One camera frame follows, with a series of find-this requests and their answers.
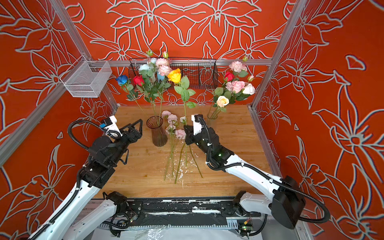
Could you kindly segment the clear ribbed glass vase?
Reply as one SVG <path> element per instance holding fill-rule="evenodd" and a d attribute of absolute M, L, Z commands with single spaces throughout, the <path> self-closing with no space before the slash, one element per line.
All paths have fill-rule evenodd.
<path fill-rule="evenodd" d="M 209 113 L 208 116 L 207 116 L 207 126 L 209 128 L 213 128 L 215 129 L 216 128 L 216 125 L 217 125 L 217 114 L 216 113 Z"/>

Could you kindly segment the pink peony stem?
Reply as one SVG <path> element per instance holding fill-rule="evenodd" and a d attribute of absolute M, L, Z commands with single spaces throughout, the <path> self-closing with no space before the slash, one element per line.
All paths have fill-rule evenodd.
<path fill-rule="evenodd" d="M 156 59 L 155 70 L 156 70 L 156 91 L 154 100 L 154 114 L 156 116 L 161 115 L 162 104 L 164 102 L 164 92 L 170 87 L 168 83 L 168 75 L 171 73 L 171 61 L 168 51 L 162 52 L 162 55 Z"/>
<path fill-rule="evenodd" d="M 186 169 L 188 169 L 188 164 L 190 162 L 190 159 L 192 159 L 192 165 L 197 168 L 200 177 L 203 178 L 202 172 L 201 172 L 200 167 L 197 163 L 196 156 L 192 150 L 192 147 L 191 147 L 191 145 L 186 144 L 186 136 L 187 136 L 186 131 L 184 129 L 176 130 L 176 138 L 177 138 L 177 140 L 182 141 L 182 147 L 181 147 L 180 153 L 179 153 L 179 160 L 177 161 L 177 168 L 176 168 L 174 184 L 176 184 L 178 182 L 178 180 L 183 177 L 184 172 L 182 171 L 182 166 L 184 166 Z"/>
<path fill-rule="evenodd" d="M 233 61 L 230 63 L 229 68 L 231 73 L 235 75 L 233 81 L 237 81 L 240 78 L 245 78 L 248 75 L 248 68 L 244 64 L 244 61 Z"/>
<path fill-rule="evenodd" d="M 164 110 L 161 113 L 161 117 L 166 122 L 165 131 L 169 137 L 170 153 L 165 166 L 164 181 L 167 177 L 173 177 L 174 175 L 174 152 L 176 146 L 176 131 L 179 125 L 179 118 L 177 115 L 172 114 L 170 111 Z"/>

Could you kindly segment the peach rose stem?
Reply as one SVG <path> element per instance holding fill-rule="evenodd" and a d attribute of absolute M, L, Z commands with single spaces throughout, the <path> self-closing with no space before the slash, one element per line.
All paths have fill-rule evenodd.
<path fill-rule="evenodd" d="M 230 100 L 225 96 L 220 96 L 213 104 L 213 109 L 209 114 L 209 119 L 216 119 L 221 112 L 226 111 L 226 106 L 230 103 Z"/>

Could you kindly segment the red rose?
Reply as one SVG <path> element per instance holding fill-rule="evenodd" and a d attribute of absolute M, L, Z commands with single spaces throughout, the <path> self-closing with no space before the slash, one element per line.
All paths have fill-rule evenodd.
<path fill-rule="evenodd" d="M 154 116 L 156 116 L 156 97 L 154 97 L 154 94 L 156 94 L 157 92 L 152 91 L 154 85 L 151 82 L 150 78 L 143 77 L 142 75 L 137 75 L 133 78 L 133 83 L 135 84 L 136 89 L 144 96 L 144 100 L 151 104 Z"/>

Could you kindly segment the blue rose stem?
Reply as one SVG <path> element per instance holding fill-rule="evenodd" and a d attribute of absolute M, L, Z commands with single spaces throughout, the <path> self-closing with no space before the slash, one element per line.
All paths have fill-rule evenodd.
<path fill-rule="evenodd" d="M 134 85 L 131 83 L 131 79 L 129 79 L 126 75 L 120 75 L 116 78 L 116 81 L 120 88 L 127 93 L 128 100 L 134 101 L 148 119 L 149 116 L 145 113 L 145 111 L 138 102 L 139 92 L 134 89 Z"/>

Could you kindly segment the pink rose stem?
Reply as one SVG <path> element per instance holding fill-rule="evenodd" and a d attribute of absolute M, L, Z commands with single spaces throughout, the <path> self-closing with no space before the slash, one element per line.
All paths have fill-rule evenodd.
<path fill-rule="evenodd" d="M 237 98 L 242 94 L 245 85 L 246 83 L 243 81 L 231 81 L 227 82 L 226 89 L 231 93 L 233 97 Z"/>

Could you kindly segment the white rose stem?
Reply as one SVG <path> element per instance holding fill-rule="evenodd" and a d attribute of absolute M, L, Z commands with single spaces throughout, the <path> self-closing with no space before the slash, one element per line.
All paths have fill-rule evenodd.
<path fill-rule="evenodd" d="M 255 87 L 252 85 L 252 81 L 254 80 L 254 76 L 251 75 L 248 77 L 248 81 L 245 82 L 245 88 L 242 91 L 242 94 L 236 98 L 237 101 L 246 100 L 249 96 L 253 95 L 256 91 Z"/>

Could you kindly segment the yellow rose stem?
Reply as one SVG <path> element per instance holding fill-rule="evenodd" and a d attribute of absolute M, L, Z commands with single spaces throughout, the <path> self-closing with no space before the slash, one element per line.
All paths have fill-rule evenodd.
<path fill-rule="evenodd" d="M 168 74 L 168 80 L 174 83 L 174 89 L 177 94 L 180 95 L 183 106 L 184 106 L 184 117 L 183 124 L 188 124 L 187 108 L 193 109 L 197 106 L 197 103 L 191 102 L 190 99 L 196 94 L 196 91 L 190 88 L 190 81 L 187 76 L 182 77 L 180 69 L 171 70 Z"/>

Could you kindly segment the red rose stem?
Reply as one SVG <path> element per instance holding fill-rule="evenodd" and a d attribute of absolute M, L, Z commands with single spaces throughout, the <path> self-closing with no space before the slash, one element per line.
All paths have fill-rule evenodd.
<path fill-rule="evenodd" d="M 223 88 L 224 90 L 224 96 L 226 98 L 231 98 L 232 95 L 234 94 L 234 86 L 233 86 L 233 79 L 235 78 L 235 75 L 231 72 L 227 72 L 224 76 L 224 84 Z"/>

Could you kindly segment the pale blue peony stem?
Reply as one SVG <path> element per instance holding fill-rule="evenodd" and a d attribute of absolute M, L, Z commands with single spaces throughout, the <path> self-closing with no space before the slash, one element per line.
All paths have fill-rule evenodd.
<path fill-rule="evenodd" d="M 156 76 L 157 66 L 156 61 L 157 58 L 154 58 L 154 53 L 152 50 L 147 50 L 147 63 L 143 64 L 139 67 L 140 77 L 144 80 L 142 85 L 139 87 L 140 92 L 144 95 L 144 99 L 146 102 L 150 103 L 156 116 L 156 97 L 158 90 L 156 89 Z"/>

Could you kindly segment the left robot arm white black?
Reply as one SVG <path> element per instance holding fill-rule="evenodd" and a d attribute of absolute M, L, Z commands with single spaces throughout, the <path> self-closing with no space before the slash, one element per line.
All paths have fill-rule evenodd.
<path fill-rule="evenodd" d="M 118 128 L 115 116 L 104 119 L 101 125 L 95 125 L 104 135 L 90 147 L 81 143 L 72 132 L 73 127 L 80 123 L 80 120 L 70 123 L 68 135 L 89 153 L 89 157 L 78 171 L 70 193 L 45 223 L 29 236 L 30 240 L 84 240 L 101 224 L 108 225 L 112 230 L 129 227 L 127 198 L 120 193 L 108 195 L 81 220 L 76 221 L 76 218 L 108 182 L 118 162 L 128 162 L 122 157 L 128 155 L 129 145 L 143 136 L 143 120 Z"/>

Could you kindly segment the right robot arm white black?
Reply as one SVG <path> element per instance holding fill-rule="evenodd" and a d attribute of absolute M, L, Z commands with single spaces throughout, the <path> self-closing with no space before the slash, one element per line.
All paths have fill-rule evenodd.
<path fill-rule="evenodd" d="M 213 171 L 234 175 L 259 190 L 263 197 L 245 192 L 240 195 L 239 205 L 248 213 L 258 212 L 272 216 L 288 229 L 294 229 L 298 221 L 323 224 L 331 214 L 320 200 L 300 191 L 297 182 L 287 176 L 284 179 L 271 175 L 242 160 L 233 151 L 221 145 L 219 136 L 212 128 L 199 123 L 185 125 L 187 145 L 195 144 L 206 155 L 206 165 Z M 302 216 L 306 201 L 310 200 L 323 210 L 320 219 Z"/>

